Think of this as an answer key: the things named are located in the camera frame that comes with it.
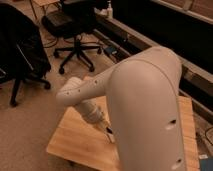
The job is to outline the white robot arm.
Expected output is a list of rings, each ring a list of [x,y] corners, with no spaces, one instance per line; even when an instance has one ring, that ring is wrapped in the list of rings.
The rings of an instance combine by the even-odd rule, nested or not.
[[[86,122],[111,128],[123,171],[187,171],[181,74],[178,55],[153,46],[89,80],[70,78],[56,98]]]

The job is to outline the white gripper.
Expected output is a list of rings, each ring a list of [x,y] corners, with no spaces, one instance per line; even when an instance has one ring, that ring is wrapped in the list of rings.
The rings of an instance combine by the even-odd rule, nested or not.
[[[110,123],[106,120],[104,112],[100,107],[97,107],[94,111],[89,113],[86,117],[89,124],[94,125],[94,128],[103,132],[104,129],[110,129]]]

